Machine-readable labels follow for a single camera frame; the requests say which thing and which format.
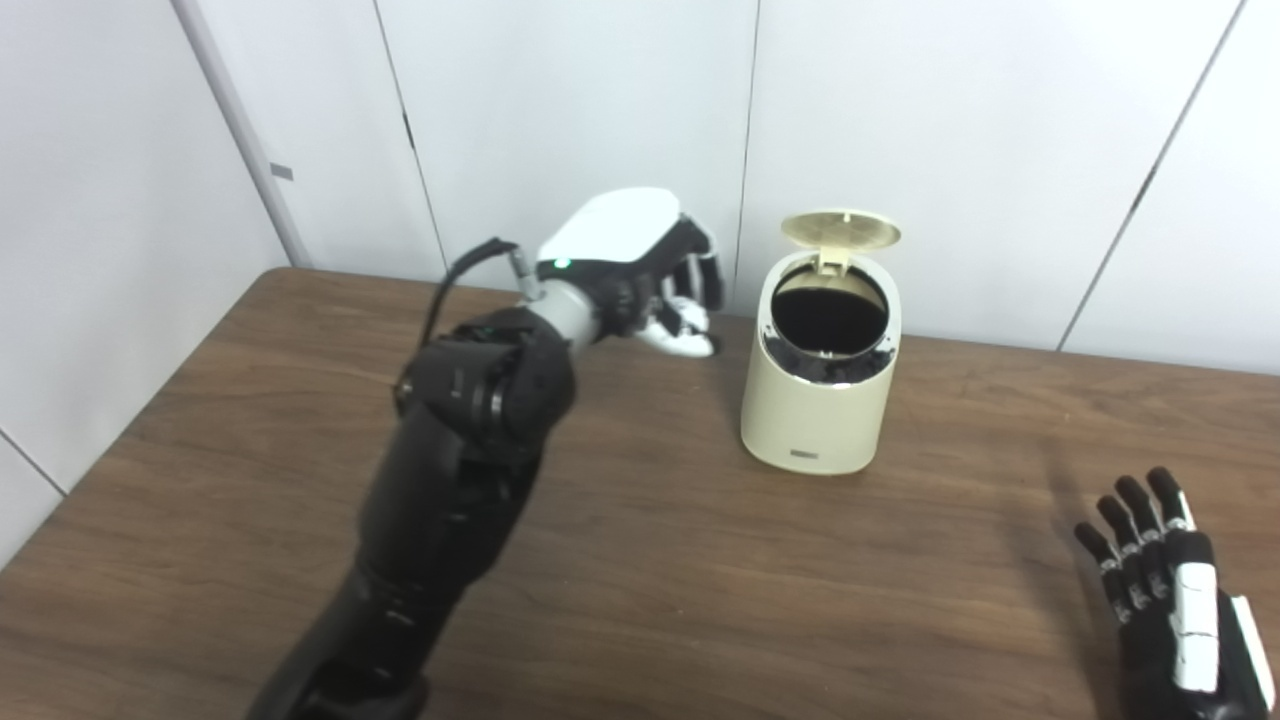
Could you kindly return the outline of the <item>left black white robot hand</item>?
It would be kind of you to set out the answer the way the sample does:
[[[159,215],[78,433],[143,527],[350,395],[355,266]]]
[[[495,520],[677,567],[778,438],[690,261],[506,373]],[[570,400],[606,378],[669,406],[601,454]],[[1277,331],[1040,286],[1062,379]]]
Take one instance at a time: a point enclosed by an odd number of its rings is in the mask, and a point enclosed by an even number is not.
[[[529,306],[572,355],[609,337],[678,357],[713,357],[710,313],[724,305],[714,236],[673,192],[636,187],[586,201],[538,251]]]

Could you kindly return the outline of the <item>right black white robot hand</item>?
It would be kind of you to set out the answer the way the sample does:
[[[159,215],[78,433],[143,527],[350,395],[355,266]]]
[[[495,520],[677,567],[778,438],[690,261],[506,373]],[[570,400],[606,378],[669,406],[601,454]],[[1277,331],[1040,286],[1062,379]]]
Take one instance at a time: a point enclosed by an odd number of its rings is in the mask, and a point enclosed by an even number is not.
[[[1073,534],[1116,624],[1124,717],[1271,717],[1277,683],[1251,602],[1222,587],[1171,471],[1120,477],[1096,509],[1106,529],[1080,521]]]

